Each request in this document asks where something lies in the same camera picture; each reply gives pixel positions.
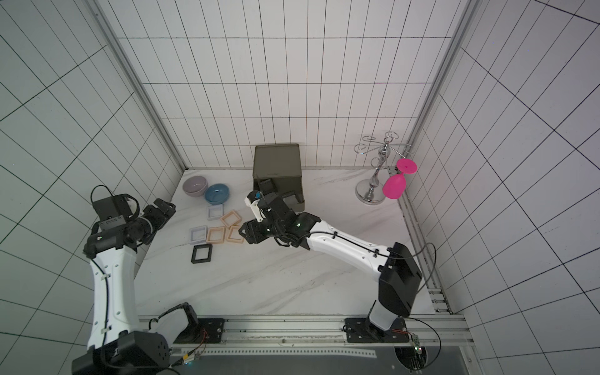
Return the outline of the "three-drawer storage cabinet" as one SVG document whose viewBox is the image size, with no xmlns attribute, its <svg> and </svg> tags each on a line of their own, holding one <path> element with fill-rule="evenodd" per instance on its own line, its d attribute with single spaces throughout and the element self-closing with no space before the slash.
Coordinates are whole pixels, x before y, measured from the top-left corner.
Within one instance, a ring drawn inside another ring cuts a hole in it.
<svg viewBox="0 0 600 375">
<path fill-rule="evenodd" d="M 281 198 L 296 194 L 300 202 L 304 202 L 302 165 L 299 144 L 256 145 L 252 169 L 253 189 L 259 190 L 259 181 L 272 179 L 277 186 Z"/>
</svg>

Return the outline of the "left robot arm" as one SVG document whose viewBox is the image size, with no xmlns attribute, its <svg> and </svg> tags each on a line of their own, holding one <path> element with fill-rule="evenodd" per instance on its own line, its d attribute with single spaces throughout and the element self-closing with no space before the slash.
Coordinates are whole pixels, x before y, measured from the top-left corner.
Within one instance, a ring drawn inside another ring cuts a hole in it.
<svg viewBox="0 0 600 375">
<path fill-rule="evenodd" d="M 136 309 L 134 267 L 140 245 L 150 244 L 174 216 L 176 206 L 158 198 L 145 208 L 128 194 L 92 202 L 98 215 L 84 244 L 94 279 L 94 312 L 87 351 L 71 364 L 73 374 L 176 373 L 170 349 L 179 334 L 197 325 L 183 303 L 143 330 Z"/>
</svg>

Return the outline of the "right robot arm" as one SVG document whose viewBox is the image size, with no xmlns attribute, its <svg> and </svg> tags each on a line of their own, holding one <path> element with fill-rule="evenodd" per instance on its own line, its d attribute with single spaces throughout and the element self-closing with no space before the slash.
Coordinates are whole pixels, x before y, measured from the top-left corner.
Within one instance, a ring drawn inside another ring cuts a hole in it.
<svg viewBox="0 0 600 375">
<path fill-rule="evenodd" d="M 309 212 L 296 213 L 275 193 L 254 190 L 245 197 L 254 219 L 238 231 L 250 245 L 271 238 L 282 247 L 304 248 L 339 259 L 373 278 L 377 299 L 368 316 L 368 327 L 390 331 L 395 321 L 409 317 L 423 274 L 415 256 L 398 242 L 391 247 L 353 237 Z"/>
</svg>

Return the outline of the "orange brooch box right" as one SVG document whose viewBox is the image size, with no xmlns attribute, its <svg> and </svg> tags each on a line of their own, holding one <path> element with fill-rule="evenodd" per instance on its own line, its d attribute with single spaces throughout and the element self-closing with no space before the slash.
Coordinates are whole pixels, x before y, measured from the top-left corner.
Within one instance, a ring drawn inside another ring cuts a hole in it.
<svg viewBox="0 0 600 375">
<path fill-rule="evenodd" d="M 234 244 L 243 244 L 245 242 L 244 237 L 239 233 L 241 226 L 234 225 L 228 228 L 227 236 L 225 238 L 226 242 L 234 243 Z"/>
</svg>

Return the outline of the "orange brooch box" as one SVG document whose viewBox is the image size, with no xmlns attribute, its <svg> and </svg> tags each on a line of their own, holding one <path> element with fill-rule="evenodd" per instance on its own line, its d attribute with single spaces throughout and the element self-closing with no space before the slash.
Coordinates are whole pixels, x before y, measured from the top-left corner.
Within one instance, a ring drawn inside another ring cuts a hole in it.
<svg viewBox="0 0 600 375">
<path fill-rule="evenodd" d="M 207 231 L 206 242 L 209 244 L 222 244 L 225 242 L 227 229 L 225 227 L 211 227 Z"/>
<path fill-rule="evenodd" d="M 225 228 L 231 228 L 232 226 L 239 225 L 242 221 L 242 217 L 236 210 L 231 210 L 220 217 L 220 221 Z"/>
<path fill-rule="evenodd" d="M 234 244 L 243 244 L 245 242 L 244 237 L 239 233 L 241 226 L 234 225 L 228 228 L 227 236 L 225 238 L 226 242 L 234 243 Z"/>
</svg>

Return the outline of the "orange brooch box upper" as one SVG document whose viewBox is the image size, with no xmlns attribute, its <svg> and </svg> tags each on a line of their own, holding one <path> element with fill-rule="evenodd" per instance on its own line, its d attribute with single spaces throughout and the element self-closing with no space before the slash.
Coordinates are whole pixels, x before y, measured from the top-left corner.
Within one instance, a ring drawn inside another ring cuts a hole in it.
<svg viewBox="0 0 600 375">
<path fill-rule="evenodd" d="M 242 221 L 242 217 L 236 210 L 231 210 L 220 217 L 220 221 L 225 228 L 231 228 L 232 226 L 239 225 Z"/>
</svg>

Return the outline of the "orange brooch box left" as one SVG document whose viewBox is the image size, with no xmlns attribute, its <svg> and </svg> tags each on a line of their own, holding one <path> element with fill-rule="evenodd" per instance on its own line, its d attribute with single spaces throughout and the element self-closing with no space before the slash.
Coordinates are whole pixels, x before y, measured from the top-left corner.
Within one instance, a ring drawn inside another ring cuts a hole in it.
<svg viewBox="0 0 600 375">
<path fill-rule="evenodd" d="M 222 244 L 225 242 L 227 229 L 225 227 L 211 227 L 207 231 L 206 242 L 209 244 Z"/>
</svg>

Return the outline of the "lilac brooch box lower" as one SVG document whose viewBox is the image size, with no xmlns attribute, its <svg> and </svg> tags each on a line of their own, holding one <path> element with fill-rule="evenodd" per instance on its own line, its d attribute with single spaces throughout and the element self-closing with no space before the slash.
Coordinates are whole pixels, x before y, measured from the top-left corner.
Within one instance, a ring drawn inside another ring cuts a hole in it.
<svg viewBox="0 0 600 375">
<path fill-rule="evenodd" d="M 208 234 L 207 226 L 200 226 L 191 228 L 189 231 L 189 244 L 190 245 L 199 245 L 206 243 Z"/>
</svg>

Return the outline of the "lilac brooch box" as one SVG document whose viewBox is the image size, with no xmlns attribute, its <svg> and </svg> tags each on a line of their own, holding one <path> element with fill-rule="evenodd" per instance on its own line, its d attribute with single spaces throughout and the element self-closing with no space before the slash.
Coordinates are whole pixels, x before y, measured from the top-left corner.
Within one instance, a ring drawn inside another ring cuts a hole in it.
<svg viewBox="0 0 600 375">
<path fill-rule="evenodd" d="M 208 234 L 207 226 L 200 226 L 191 228 L 189 231 L 189 244 L 190 245 L 199 245 L 206 243 Z"/>
<path fill-rule="evenodd" d="M 209 206 L 207 210 L 207 220 L 219 220 L 224 215 L 223 204 Z"/>
</svg>

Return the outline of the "lilac brooch box upper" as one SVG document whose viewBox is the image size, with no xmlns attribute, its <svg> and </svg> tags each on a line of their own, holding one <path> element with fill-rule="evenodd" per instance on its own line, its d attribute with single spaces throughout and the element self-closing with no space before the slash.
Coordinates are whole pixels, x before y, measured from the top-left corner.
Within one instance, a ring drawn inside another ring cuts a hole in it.
<svg viewBox="0 0 600 375">
<path fill-rule="evenodd" d="M 207 210 L 207 220 L 219 220 L 224 215 L 223 204 L 209 206 Z"/>
</svg>

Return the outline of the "purple bowl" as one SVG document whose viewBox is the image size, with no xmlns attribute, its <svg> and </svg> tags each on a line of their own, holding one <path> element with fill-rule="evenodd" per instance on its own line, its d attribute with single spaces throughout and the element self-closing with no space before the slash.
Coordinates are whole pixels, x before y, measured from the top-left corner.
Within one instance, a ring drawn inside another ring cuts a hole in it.
<svg viewBox="0 0 600 375">
<path fill-rule="evenodd" d="M 204 176 L 192 176 L 183 183 L 182 190 L 190 197 L 202 197 L 208 187 L 208 181 Z"/>
</svg>

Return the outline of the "blue bowl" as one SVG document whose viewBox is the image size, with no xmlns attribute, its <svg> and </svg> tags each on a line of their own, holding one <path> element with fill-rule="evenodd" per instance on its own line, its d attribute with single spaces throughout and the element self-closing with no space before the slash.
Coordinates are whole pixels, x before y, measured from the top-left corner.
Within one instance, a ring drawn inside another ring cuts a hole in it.
<svg viewBox="0 0 600 375">
<path fill-rule="evenodd" d="M 207 187 L 204 198 L 212 206 L 224 204 L 230 197 L 230 189 L 226 184 L 214 184 Z"/>
</svg>

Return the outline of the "silver glass rack stand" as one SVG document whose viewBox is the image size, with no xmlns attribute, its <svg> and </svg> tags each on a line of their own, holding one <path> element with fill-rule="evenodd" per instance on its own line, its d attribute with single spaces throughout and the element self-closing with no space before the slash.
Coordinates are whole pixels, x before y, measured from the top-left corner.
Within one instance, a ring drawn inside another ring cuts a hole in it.
<svg viewBox="0 0 600 375">
<path fill-rule="evenodd" d="M 385 133 L 382 141 L 378 141 L 374 136 L 364 135 L 362 136 L 362 142 L 355 146 L 354 151 L 358 156 L 367 155 L 372 151 L 377 152 L 377 155 L 371 161 L 373 173 L 368 179 L 360 181 L 355 188 L 356 196 L 362 203 L 376 206 L 386 200 L 382 192 L 386 182 L 382 184 L 379 175 L 382 170 L 389 169 L 388 159 L 391 157 L 391 154 L 396 154 L 399 159 L 410 159 L 408 152 L 400 152 L 398 150 L 401 146 L 409 146 L 409 144 L 395 143 L 398 139 L 399 135 L 395 131 L 388 131 Z M 392 176 L 397 174 L 395 165 L 391 168 L 393 172 Z"/>
</svg>

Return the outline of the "pink plastic wine glass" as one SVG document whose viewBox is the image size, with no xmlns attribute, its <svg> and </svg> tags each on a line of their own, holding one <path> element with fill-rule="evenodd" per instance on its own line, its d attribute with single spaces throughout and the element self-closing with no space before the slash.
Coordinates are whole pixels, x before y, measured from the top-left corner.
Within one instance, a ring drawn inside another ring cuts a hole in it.
<svg viewBox="0 0 600 375">
<path fill-rule="evenodd" d="M 382 189 L 384 196 L 390 199 L 400 198 L 406 190 L 406 175 L 417 172 L 418 166 L 412 159 L 399 159 L 395 165 L 397 174 L 391 176 Z"/>
</svg>

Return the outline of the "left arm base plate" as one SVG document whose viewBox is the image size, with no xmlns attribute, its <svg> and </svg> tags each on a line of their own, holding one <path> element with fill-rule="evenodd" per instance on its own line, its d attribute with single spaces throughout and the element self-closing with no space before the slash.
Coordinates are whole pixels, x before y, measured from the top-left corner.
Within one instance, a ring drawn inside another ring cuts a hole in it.
<svg viewBox="0 0 600 375">
<path fill-rule="evenodd" d="M 186 342 L 193 344 L 220 344 L 224 333 L 226 320 L 223 318 L 198 318 L 197 322 L 189 323 Z"/>
</svg>

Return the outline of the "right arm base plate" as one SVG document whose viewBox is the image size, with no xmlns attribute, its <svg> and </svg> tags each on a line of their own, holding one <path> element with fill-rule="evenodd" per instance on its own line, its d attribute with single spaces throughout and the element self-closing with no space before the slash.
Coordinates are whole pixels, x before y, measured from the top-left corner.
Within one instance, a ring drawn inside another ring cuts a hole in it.
<svg viewBox="0 0 600 375">
<path fill-rule="evenodd" d="M 383 331 L 376 327 L 366 317 L 346 318 L 342 327 L 348 343 L 377 344 L 377 343 L 408 343 L 410 333 L 406 330 L 403 318 L 397 318 L 391 328 Z"/>
</svg>

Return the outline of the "aluminium mounting rail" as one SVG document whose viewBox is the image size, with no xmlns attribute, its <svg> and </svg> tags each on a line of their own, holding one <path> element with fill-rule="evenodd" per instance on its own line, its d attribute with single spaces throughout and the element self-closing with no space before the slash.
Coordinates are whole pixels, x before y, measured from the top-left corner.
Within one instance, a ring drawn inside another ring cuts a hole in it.
<svg viewBox="0 0 600 375">
<path fill-rule="evenodd" d="M 459 315 L 420 315 L 397 320 L 383 339 L 367 334 L 361 316 L 291 315 L 206 317 L 206 344 L 176 344 L 173 357 L 233 355 L 325 355 L 373 358 L 376 348 L 424 348 L 434 359 L 442 348 L 472 347 L 474 340 Z"/>
</svg>

